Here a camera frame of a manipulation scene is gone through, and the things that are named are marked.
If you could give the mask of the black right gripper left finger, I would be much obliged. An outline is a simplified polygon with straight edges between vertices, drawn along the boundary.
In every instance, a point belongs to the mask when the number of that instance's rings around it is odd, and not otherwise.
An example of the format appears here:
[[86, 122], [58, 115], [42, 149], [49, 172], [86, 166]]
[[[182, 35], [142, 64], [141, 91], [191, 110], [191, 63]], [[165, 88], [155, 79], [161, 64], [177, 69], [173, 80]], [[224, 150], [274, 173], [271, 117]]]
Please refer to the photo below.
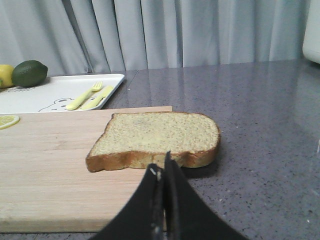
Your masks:
[[164, 205], [162, 169], [150, 164], [132, 197], [92, 240], [162, 240]]

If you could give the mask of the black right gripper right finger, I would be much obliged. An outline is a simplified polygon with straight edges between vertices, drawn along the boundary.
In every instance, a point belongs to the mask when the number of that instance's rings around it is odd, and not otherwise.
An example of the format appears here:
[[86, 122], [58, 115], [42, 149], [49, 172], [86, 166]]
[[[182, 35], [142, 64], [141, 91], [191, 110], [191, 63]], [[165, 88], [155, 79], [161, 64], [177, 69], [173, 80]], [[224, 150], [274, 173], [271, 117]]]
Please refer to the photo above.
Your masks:
[[204, 203], [168, 151], [164, 162], [165, 218], [169, 240], [245, 240]]

